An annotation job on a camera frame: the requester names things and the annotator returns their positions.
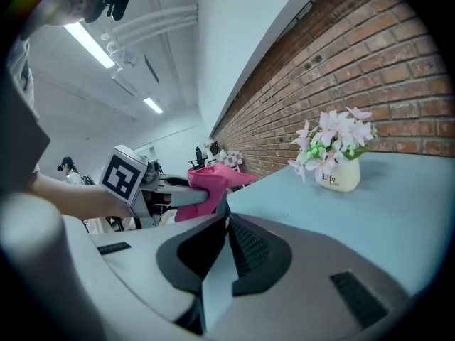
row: fluorescent light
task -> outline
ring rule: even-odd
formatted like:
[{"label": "fluorescent light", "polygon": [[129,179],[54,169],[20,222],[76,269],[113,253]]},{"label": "fluorescent light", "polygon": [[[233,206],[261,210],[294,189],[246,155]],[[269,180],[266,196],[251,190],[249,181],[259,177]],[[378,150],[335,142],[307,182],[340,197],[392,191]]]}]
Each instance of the fluorescent light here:
[{"label": "fluorescent light", "polygon": [[64,26],[82,46],[95,57],[98,62],[104,65],[105,68],[115,66],[115,62],[110,59],[105,51],[98,45],[98,43],[91,37],[91,35],[84,29],[80,23],[67,24]]},{"label": "fluorescent light", "polygon": [[156,111],[157,114],[163,114],[163,110],[161,110],[157,104],[154,103],[154,101],[149,97],[144,100],[146,104],[148,104],[153,110]]}]

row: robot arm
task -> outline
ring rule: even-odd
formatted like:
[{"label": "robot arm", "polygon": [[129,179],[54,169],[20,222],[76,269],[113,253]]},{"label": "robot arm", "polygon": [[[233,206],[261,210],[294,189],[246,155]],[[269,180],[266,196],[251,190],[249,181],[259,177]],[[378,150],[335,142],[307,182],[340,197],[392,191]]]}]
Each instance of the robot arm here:
[{"label": "robot arm", "polygon": [[100,184],[141,221],[153,218],[163,206],[177,208],[208,199],[207,191],[191,188],[186,178],[160,173],[157,161],[149,162],[123,145],[114,148]]}]

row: ceiling pipe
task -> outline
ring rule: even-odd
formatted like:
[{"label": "ceiling pipe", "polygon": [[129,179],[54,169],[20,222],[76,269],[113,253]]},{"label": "ceiling pipe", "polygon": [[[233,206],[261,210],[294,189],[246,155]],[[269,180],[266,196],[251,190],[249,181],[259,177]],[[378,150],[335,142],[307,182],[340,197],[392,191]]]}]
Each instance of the ceiling pipe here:
[{"label": "ceiling pipe", "polygon": [[112,29],[112,32],[113,32],[113,34],[119,34],[120,31],[123,31],[125,29],[131,30],[132,26],[135,26],[136,24],[141,24],[141,26],[143,26],[145,21],[162,18],[163,16],[170,16],[170,15],[190,13],[190,12],[196,12],[196,14],[197,14],[198,6],[197,5],[179,6],[177,8],[170,8],[170,9],[155,11],[153,13],[146,14],[146,15],[140,16],[136,19],[127,21],[125,24],[122,24],[120,26],[116,26],[115,28]]},{"label": "ceiling pipe", "polygon": [[154,36],[158,36],[160,34],[163,34],[163,33],[167,33],[169,31],[174,31],[176,29],[180,29],[180,28],[186,28],[187,26],[194,26],[197,24],[197,20],[194,20],[194,21],[190,21],[189,23],[184,23],[184,24],[179,24],[177,26],[168,26],[167,28],[164,28],[164,29],[161,29],[159,31],[154,31],[153,33],[150,33],[150,34],[146,34],[145,36],[142,36],[140,37],[139,39],[136,39],[136,40],[132,40],[130,42],[125,42],[123,43],[123,46],[117,50],[115,50],[114,52],[112,52],[110,55],[113,55],[121,50],[124,50],[126,47],[128,47],[129,45],[132,45],[132,44],[135,44],[135,43],[139,43],[139,42],[142,42],[143,40],[146,40],[146,39],[149,39],[149,38],[152,38]]},{"label": "ceiling pipe", "polygon": [[196,15],[189,15],[189,16],[179,16],[177,18],[170,18],[170,19],[158,21],[156,23],[152,23],[150,25],[144,26],[143,28],[136,29],[135,31],[132,31],[131,33],[127,33],[122,36],[117,36],[117,40],[120,43],[123,43],[125,41],[128,41],[130,38],[133,38],[134,36],[137,36],[137,35],[142,35],[143,33],[150,31],[151,29],[160,28],[162,26],[167,26],[169,24],[185,23],[187,21],[196,21],[196,20],[197,20]]}]

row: pink cloth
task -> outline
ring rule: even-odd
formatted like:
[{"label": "pink cloth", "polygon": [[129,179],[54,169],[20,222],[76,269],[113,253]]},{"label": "pink cloth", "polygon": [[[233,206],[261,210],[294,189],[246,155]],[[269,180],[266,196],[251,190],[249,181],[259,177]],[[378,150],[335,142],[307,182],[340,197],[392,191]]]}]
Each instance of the pink cloth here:
[{"label": "pink cloth", "polygon": [[175,221],[181,222],[212,213],[229,187],[246,185],[255,180],[256,177],[253,175],[237,172],[224,164],[217,164],[199,170],[188,170],[190,187],[207,190],[208,199],[195,205],[179,207]]}]

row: flower pot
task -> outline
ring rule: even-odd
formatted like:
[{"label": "flower pot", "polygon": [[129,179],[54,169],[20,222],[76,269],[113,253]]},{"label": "flower pot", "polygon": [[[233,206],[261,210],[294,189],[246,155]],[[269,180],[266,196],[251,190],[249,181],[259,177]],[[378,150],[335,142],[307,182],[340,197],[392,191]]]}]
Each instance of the flower pot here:
[{"label": "flower pot", "polygon": [[323,174],[319,184],[329,190],[350,192],[360,182],[360,165],[358,159],[347,163],[337,163],[331,174]]}]

